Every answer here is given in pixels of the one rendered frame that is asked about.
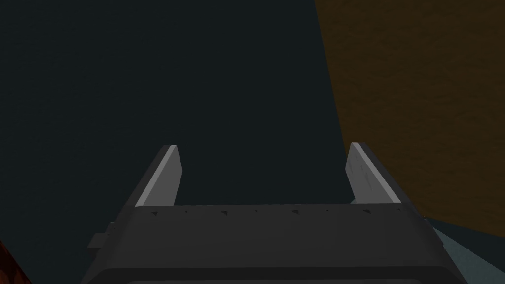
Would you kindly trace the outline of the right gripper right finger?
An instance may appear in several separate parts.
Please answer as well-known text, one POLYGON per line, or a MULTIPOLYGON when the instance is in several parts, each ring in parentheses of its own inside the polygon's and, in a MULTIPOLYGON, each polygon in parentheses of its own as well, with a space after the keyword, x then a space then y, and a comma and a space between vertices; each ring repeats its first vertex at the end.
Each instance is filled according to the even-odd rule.
POLYGON ((351 143, 345 171, 358 204, 411 203, 370 147, 363 142, 351 143))

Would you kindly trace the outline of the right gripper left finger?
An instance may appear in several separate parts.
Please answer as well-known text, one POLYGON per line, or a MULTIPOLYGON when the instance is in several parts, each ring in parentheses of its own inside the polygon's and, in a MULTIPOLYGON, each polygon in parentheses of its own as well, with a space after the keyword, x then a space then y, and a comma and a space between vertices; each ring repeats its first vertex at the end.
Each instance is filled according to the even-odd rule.
POLYGON ((181 176, 178 147, 163 146, 128 198, 126 206, 174 205, 181 176))

